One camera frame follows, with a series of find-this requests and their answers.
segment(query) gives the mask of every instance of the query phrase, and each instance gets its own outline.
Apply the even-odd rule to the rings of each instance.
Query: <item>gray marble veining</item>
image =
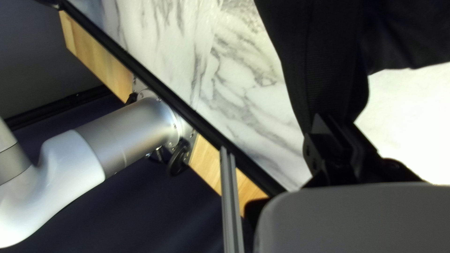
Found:
[[[253,0],[70,0],[288,190],[311,175]]]
[[[253,0],[69,1],[286,189],[310,178],[281,64]],[[450,108],[450,64],[386,70],[369,82],[356,124],[380,154],[450,183],[449,121],[441,117]],[[433,138],[414,137],[432,119]],[[437,148],[417,148],[425,144]],[[428,159],[436,149],[441,158]]]

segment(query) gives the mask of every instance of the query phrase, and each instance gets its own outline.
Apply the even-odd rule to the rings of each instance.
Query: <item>wooden board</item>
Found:
[[[69,51],[125,102],[132,92],[132,73],[67,13],[60,11],[59,16]],[[221,194],[219,151],[201,135],[197,135],[189,165],[208,185]],[[267,195],[238,169],[236,177],[240,212],[243,215],[244,206],[248,201],[266,198]]]
[[[219,151],[201,135],[197,136],[189,165],[218,194],[221,194]],[[267,195],[239,169],[236,169],[236,179],[238,183],[239,207],[241,216],[243,216],[244,207],[248,201],[267,198]]]
[[[64,11],[59,12],[66,46],[118,98],[132,92],[132,73]]]

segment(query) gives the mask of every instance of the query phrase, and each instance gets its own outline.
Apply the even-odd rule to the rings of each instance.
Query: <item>dark blue floor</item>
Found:
[[[110,95],[15,131],[33,163],[48,138],[123,106]],[[221,200],[195,172],[141,159],[1,253],[223,252]]]

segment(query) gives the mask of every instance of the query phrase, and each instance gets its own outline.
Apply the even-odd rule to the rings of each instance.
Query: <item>black strap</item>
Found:
[[[255,0],[303,133],[316,113],[354,121],[367,103],[359,0]]]

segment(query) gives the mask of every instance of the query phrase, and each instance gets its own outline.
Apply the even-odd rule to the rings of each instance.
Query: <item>black edge trim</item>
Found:
[[[98,28],[83,13],[67,0],[62,0],[62,9],[66,11],[78,24],[91,34],[106,50],[115,56],[125,67],[133,72],[142,82],[161,97],[173,110],[182,116],[192,127],[205,137],[216,149],[224,146],[236,157],[239,169],[252,180],[261,190],[270,197],[276,196],[286,189],[275,179],[267,174],[253,160],[251,160],[241,149],[228,140],[200,114],[187,105],[175,92],[161,82],[148,69],[139,63],[134,57],[126,52],[105,32]]]
[[[4,121],[11,129],[11,131],[15,131],[22,127],[29,126],[38,121],[80,106],[82,104],[86,104],[88,102],[112,94],[113,93],[105,85],[100,85],[89,90],[72,94],[63,99],[45,104],[24,113],[9,117]]]

